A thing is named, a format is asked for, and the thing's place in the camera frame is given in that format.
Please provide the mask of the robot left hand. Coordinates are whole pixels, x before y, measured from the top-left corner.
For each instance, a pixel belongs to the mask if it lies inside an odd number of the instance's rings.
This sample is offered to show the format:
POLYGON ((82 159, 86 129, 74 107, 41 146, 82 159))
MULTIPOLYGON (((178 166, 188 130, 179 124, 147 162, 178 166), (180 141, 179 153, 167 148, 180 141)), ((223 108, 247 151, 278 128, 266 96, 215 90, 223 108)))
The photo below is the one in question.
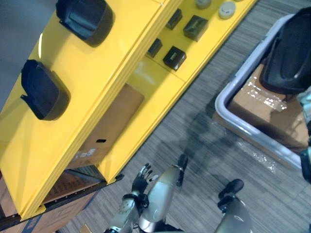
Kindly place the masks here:
POLYGON ((150 183, 153 183, 158 179, 159 175, 153 173, 151 165, 146 163, 141 170, 138 172, 132 183, 132 194, 139 196, 143 194, 145 189, 150 183))

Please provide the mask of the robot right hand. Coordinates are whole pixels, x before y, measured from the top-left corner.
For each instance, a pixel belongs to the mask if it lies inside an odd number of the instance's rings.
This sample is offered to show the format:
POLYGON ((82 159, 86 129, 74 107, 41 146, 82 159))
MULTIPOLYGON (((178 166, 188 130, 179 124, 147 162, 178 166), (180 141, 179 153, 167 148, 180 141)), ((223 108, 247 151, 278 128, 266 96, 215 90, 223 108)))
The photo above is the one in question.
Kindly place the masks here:
POLYGON ((304 92, 297 95, 297 101, 300 103, 304 111, 311 109, 311 87, 309 86, 304 92))

